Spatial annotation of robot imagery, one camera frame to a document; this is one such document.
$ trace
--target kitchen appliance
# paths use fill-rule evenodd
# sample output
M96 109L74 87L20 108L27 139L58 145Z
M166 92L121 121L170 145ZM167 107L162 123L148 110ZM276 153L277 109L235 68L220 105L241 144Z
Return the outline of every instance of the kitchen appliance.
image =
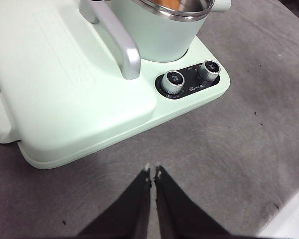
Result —
M17 141L34 167L82 158L229 87L197 37L176 60L141 59L114 1L0 0L0 143Z

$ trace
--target silver handle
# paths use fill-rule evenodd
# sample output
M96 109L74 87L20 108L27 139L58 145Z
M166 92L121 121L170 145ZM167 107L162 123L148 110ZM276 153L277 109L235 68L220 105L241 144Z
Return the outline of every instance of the silver handle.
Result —
M132 80L140 76L141 57L139 49L122 23L104 0L81 0L80 13L92 24L99 22L117 44L122 61L116 58L123 77Z

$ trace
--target gray floor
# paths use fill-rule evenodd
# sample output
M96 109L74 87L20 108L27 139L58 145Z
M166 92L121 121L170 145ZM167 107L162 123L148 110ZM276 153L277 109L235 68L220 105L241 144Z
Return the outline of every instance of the gray floor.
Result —
M232 233L254 235L277 213L299 189L299 19L278 0L233 0L198 35L231 76L221 98L52 170L0 145L0 239L75 235L147 162Z

